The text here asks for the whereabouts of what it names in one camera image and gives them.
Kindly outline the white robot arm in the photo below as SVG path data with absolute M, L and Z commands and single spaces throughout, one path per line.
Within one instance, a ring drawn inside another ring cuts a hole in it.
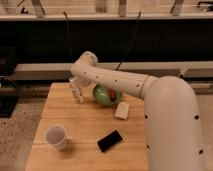
M 175 76 L 154 77 L 99 68 L 92 52 L 84 52 L 71 73 L 144 101 L 149 171 L 205 171 L 199 105 L 192 87 Z

